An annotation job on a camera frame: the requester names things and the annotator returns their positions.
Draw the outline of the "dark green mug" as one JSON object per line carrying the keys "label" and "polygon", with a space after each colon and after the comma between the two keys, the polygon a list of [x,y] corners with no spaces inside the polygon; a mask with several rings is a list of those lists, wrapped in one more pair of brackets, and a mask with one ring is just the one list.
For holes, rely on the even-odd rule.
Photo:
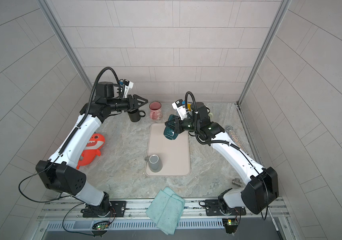
{"label": "dark green mug", "polygon": [[178,137],[178,133],[176,133],[176,119],[178,118],[177,115],[171,114],[168,118],[168,120],[165,122],[165,130],[164,130],[164,136],[168,140],[175,140]]}

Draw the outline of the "black mug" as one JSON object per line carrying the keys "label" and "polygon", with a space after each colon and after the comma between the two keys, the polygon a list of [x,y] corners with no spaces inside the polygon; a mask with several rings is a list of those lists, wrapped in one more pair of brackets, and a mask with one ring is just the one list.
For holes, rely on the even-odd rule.
{"label": "black mug", "polygon": [[146,116],[146,112],[143,110],[135,109],[128,111],[130,121],[133,123],[139,122],[142,118]]}

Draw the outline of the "pink ghost mug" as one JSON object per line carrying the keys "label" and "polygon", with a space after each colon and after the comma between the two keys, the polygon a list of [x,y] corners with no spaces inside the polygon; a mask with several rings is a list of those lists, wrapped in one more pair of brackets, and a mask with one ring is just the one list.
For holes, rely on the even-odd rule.
{"label": "pink ghost mug", "polygon": [[154,121],[160,120],[163,116],[162,114],[162,104],[160,102],[152,102],[149,105],[150,108],[150,118]]}

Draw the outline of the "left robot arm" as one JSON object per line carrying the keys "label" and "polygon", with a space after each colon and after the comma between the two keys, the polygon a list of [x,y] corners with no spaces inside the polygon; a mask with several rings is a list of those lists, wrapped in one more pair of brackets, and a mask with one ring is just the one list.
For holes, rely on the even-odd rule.
{"label": "left robot arm", "polygon": [[76,125],[62,145],[48,160],[39,161],[36,171],[48,190],[67,193],[83,202],[86,207],[81,211],[85,218],[107,216],[111,211],[109,195],[92,186],[87,176],[77,169],[78,161],[90,138],[105,119],[122,112],[132,112],[148,103],[138,95],[130,95],[133,83],[115,78],[115,82],[100,82],[106,71],[103,68],[94,81],[88,103],[80,111]]}

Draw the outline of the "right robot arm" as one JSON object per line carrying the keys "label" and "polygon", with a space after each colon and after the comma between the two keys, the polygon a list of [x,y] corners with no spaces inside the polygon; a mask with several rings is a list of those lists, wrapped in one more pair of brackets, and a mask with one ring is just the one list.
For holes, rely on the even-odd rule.
{"label": "right robot arm", "polygon": [[218,123],[211,121],[208,108],[196,102],[192,92],[172,104],[177,115],[170,115],[165,122],[164,136],[175,140],[183,132],[192,132],[201,145],[208,145],[218,151],[240,175],[245,187],[241,190],[228,189],[218,197],[219,208],[228,215],[237,208],[246,207],[253,214],[268,210],[269,205],[279,196],[278,174],[269,167],[250,158],[231,139]]}

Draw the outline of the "grey mug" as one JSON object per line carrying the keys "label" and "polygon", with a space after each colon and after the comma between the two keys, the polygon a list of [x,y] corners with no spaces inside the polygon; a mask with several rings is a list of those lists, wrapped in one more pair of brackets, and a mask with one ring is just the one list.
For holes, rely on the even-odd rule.
{"label": "grey mug", "polygon": [[159,172],[163,167],[162,161],[158,155],[147,156],[145,157],[145,161],[147,162],[150,170],[154,173]]}

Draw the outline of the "beige tray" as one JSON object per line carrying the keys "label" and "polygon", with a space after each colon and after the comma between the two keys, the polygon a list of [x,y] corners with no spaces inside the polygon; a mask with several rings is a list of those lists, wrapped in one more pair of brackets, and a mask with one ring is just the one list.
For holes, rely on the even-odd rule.
{"label": "beige tray", "polygon": [[153,172],[146,163],[145,174],[148,177],[187,176],[191,172],[189,135],[183,132],[175,140],[164,136],[166,126],[152,124],[147,156],[157,155],[162,163],[159,172]]}

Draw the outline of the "red shark plush toy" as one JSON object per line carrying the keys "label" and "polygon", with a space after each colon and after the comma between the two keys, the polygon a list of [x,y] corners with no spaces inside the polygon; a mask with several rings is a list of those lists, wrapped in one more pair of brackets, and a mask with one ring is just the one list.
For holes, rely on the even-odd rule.
{"label": "red shark plush toy", "polygon": [[101,148],[105,144],[105,141],[106,140],[103,135],[93,134],[81,154],[81,158],[78,161],[76,169],[79,170],[81,166],[89,165],[96,156],[100,156]]}

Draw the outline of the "teal folded cloth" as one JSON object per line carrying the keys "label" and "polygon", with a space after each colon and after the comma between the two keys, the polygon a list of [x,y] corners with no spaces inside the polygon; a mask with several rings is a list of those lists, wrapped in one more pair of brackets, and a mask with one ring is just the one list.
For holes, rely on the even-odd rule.
{"label": "teal folded cloth", "polygon": [[173,235],[183,214],[185,200],[169,187],[160,190],[146,210],[146,215],[166,235]]}

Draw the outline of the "right circuit board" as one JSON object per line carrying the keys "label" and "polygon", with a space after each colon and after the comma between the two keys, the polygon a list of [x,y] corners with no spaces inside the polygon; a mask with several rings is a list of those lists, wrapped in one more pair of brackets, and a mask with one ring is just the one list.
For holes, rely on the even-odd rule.
{"label": "right circuit board", "polygon": [[222,219],[227,234],[234,234],[239,226],[238,219]]}

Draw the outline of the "circuit board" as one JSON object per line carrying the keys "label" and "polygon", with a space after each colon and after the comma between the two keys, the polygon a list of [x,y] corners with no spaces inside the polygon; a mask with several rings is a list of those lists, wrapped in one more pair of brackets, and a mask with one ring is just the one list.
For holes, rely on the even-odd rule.
{"label": "circuit board", "polygon": [[234,234],[239,226],[238,219],[222,219],[227,234]]}
{"label": "circuit board", "polygon": [[110,226],[110,221],[97,222],[92,226],[93,231],[106,231]]}

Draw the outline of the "left circuit board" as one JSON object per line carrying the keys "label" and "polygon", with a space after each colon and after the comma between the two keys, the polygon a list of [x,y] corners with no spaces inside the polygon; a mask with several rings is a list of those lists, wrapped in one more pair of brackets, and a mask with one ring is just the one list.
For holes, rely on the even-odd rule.
{"label": "left circuit board", "polygon": [[92,226],[93,231],[106,231],[110,226],[110,221],[97,222]]}

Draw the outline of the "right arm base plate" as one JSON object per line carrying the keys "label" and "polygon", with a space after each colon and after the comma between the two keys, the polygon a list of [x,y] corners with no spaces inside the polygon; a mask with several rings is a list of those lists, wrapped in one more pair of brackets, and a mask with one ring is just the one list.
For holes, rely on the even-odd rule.
{"label": "right arm base plate", "polygon": [[204,200],[203,207],[207,216],[245,216],[247,214],[244,207],[228,208],[218,199]]}

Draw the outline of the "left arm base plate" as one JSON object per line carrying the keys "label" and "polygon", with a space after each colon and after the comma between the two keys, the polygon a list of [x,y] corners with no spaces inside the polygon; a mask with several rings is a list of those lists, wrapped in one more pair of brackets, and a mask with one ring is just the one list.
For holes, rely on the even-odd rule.
{"label": "left arm base plate", "polygon": [[99,206],[86,205],[81,210],[83,218],[107,218],[107,217],[123,217],[126,210],[126,201],[109,201],[104,200]]}

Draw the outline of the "aluminium rail frame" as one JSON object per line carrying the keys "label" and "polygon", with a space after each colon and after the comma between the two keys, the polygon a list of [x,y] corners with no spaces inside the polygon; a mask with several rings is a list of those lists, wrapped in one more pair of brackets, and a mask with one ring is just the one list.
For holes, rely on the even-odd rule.
{"label": "aluminium rail frame", "polygon": [[237,207],[230,210],[222,210],[219,200],[210,198],[185,198],[181,200],[175,196],[164,197],[161,200],[154,199],[123,199],[111,200],[112,209],[104,217],[92,217],[81,212],[85,208],[75,200],[61,200],[45,204],[38,214],[38,221],[59,220],[150,220],[157,223],[163,217],[180,216],[181,219],[192,218],[226,218],[226,217],[263,217],[265,214],[273,217],[288,217],[289,211],[282,198],[277,198],[269,205],[269,209],[259,214],[254,214],[246,207]]}

